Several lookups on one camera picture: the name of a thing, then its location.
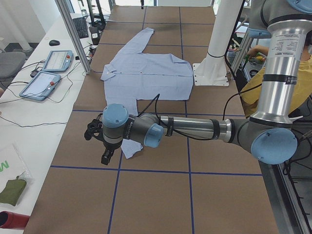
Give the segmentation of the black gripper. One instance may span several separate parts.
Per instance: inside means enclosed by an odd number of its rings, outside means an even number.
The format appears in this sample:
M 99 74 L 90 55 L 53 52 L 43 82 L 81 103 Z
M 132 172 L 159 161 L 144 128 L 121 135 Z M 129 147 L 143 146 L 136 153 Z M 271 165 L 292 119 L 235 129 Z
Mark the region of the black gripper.
M 114 154 L 114 151 L 121 147 L 121 141 L 117 143 L 109 143 L 107 141 L 103 142 L 105 146 L 105 152 L 101 157 L 101 163 L 104 165 L 108 165 L 110 163 L 111 157 Z

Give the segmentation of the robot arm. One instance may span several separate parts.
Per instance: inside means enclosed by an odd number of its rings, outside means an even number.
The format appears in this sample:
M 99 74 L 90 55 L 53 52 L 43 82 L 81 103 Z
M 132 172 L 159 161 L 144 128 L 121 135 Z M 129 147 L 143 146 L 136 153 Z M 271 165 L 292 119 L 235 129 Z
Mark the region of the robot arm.
M 99 116 L 98 138 L 108 164 L 121 148 L 133 156 L 143 146 L 158 147 L 163 136 L 179 134 L 195 140 L 217 140 L 240 146 L 267 164 L 290 159 L 297 149 L 289 114 L 312 92 L 309 78 L 312 59 L 308 47 L 312 37 L 312 3 L 309 0 L 255 0 L 248 31 L 253 38 L 269 38 L 266 49 L 253 48 L 266 56 L 266 65 L 240 92 L 247 108 L 246 119 L 196 119 L 139 112 L 138 99 L 187 98 L 195 77 L 201 85 L 219 85 L 219 67 L 225 40 L 220 9 L 206 58 L 190 64 L 172 54 L 146 54 L 154 33 L 145 28 L 129 40 L 104 66 L 102 80 L 107 106 Z

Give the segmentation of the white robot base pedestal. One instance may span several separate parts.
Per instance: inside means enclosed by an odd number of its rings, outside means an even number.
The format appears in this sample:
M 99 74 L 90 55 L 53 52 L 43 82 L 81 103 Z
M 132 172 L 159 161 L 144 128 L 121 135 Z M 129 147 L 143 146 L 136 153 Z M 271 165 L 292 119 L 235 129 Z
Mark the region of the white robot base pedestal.
M 228 12 L 228 0 L 220 2 L 206 58 L 194 63 L 194 81 L 196 86 L 228 86 L 224 55 L 229 39 L 231 19 Z

